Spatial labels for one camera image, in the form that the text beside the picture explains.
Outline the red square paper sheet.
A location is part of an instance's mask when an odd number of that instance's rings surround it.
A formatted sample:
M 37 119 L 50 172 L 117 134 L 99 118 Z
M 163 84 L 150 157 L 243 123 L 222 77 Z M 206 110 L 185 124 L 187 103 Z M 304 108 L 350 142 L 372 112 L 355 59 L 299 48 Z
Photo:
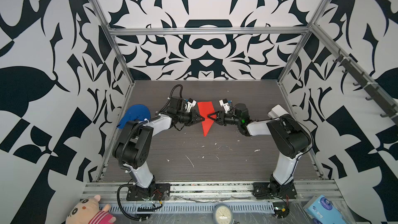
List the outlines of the red square paper sheet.
M 212 124 L 214 123 L 213 120 L 208 118 L 209 114 L 215 112 L 214 106 L 212 102 L 198 102 L 198 109 L 200 115 L 203 118 L 205 118 L 205 120 L 202 121 L 202 128 L 203 128 L 203 135 L 206 137 L 211 129 Z

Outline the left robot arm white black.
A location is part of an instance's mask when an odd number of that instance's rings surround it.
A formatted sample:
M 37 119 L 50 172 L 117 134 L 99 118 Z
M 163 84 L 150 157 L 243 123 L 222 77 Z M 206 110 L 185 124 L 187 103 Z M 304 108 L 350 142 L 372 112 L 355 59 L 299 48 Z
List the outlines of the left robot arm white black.
M 146 162 L 155 135 L 174 128 L 178 123 L 190 127 L 205 120 L 194 109 L 196 105 L 197 101 L 193 99 L 171 96 L 165 109 L 153 118 L 126 122 L 112 156 L 117 159 L 119 168 L 135 180 L 136 186 L 148 189 L 155 182 Z

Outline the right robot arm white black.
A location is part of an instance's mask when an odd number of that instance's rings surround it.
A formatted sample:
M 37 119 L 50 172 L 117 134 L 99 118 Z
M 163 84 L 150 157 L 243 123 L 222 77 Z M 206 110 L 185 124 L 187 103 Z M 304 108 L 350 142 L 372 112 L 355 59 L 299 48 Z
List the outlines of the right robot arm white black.
M 207 117 L 219 125 L 237 126 L 244 136 L 270 135 L 279 150 L 271 182 L 279 188 L 292 183 L 298 161 L 312 144 L 310 134 L 281 105 L 273 107 L 266 120 L 251 119 L 243 103 L 227 107 L 227 110 L 208 114 Z

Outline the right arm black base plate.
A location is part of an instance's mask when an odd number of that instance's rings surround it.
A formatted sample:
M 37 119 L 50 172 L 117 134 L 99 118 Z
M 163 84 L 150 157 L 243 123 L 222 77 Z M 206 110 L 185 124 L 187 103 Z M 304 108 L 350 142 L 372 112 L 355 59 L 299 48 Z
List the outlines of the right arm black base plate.
M 294 183 L 290 182 L 285 185 L 279 185 L 279 183 L 272 182 L 256 182 L 253 183 L 252 194 L 256 199 L 270 199 L 270 198 L 286 198 L 296 199 L 296 188 Z

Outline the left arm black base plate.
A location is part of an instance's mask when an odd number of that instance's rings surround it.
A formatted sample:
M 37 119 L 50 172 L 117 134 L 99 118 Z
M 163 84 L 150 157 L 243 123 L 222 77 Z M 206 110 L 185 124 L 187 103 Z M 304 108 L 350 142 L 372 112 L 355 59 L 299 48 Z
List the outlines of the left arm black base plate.
M 152 182 L 148 188 L 142 188 L 137 185 L 130 185 L 128 187 L 126 200 L 127 201 L 141 201 L 154 200 L 161 201 L 169 196 L 171 189 L 170 184 L 161 184 Z

